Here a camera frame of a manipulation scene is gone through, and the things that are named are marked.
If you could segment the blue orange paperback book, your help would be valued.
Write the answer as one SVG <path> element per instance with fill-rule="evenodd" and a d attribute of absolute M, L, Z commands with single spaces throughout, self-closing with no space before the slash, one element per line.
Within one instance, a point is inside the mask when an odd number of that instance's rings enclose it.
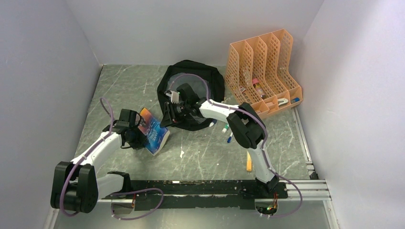
<path fill-rule="evenodd" d="M 141 121 L 138 128 L 148 140 L 144 146 L 153 156 L 155 156 L 165 146 L 170 131 L 167 127 L 161 127 L 160 120 L 157 119 L 147 108 L 143 107 L 139 114 L 141 116 Z"/>

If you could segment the black student backpack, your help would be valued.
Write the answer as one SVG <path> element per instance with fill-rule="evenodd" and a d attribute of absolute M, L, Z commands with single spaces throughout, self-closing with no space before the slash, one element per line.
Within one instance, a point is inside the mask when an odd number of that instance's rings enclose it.
<path fill-rule="evenodd" d="M 162 113 L 164 104 L 171 103 L 165 92 L 167 90 L 175 91 L 178 86 L 184 83 L 188 83 L 202 99 L 200 104 L 205 102 L 207 98 L 216 102 L 224 100 L 224 78 L 217 68 L 195 61 L 183 60 L 167 68 L 157 87 L 157 96 Z M 187 116 L 184 121 L 174 122 L 172 126 L 187 131 L 198 131 L 207 128 L 212 120 L 212 118 Z"/>

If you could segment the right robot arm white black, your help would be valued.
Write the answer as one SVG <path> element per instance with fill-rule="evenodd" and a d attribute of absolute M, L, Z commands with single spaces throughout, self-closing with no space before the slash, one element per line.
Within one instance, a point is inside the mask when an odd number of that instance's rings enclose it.
<path fill-rule="evenodd" d="M 268 198 L 275 193 L 279 177 L 267 153 L 266 126 L 250 104 L 227 105 L 199 97 L 187 83 L 177 89 L 165 89 L 159 95 L 162 100 L 162 127 L 197 131 L 207 128 L 212 120 L 227 123 L 234 139 L 247 149 L 251 157 L 259 194 Z"/>

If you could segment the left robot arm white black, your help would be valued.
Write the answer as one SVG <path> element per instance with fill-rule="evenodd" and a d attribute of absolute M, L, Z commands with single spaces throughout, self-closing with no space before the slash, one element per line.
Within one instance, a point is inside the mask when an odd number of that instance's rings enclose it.
<path fill-rule="evenodd" d="M 112 171 L 103 177 L 97 172 L 118 149 L 142 149 L 147 136 L 139 129 L 145 123 L 140 113 L 122 109 L 112 126 L 106 126 L 100 137 L 70 162 L 60 162 L 54 170 L 50 205 L 69 215 L 91 212 L 98 200 L 115 193 L 127 198 L 132 192 L 130 175 Z"/>

